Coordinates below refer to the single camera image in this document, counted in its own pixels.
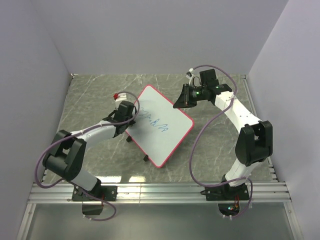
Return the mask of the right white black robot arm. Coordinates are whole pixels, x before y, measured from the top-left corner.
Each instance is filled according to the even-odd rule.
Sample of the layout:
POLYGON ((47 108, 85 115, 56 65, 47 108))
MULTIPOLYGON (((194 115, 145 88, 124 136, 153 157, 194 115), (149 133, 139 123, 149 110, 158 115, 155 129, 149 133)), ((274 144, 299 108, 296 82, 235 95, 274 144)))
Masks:
POLYGON ((254 116, 227 84, 192 87, 184 84, 173 107, 192 108, 199 101, 209 101, 232 122, 238 132, 236 159, 221 183, 205 186, 202 194, 211 199, 233 200, 246 190, 251 172, 273 153, 273 126, 254 116))

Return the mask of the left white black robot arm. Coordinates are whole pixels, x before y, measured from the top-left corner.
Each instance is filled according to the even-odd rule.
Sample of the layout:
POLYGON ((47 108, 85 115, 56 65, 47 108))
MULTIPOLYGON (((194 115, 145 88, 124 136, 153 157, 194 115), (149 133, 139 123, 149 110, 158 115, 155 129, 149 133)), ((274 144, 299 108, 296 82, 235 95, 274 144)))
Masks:
POLYGON ((47 150, 42 165, 62 179, 83 190, 89 201, 114 200, 115 189, 107 190, 102 182, 83 167, 86 149, 105 140, 113 139, 135 124, 138 110, 129 101, 123 100, 118 108, 99 123, 83 130, 68 132, 60 130, 47 150))

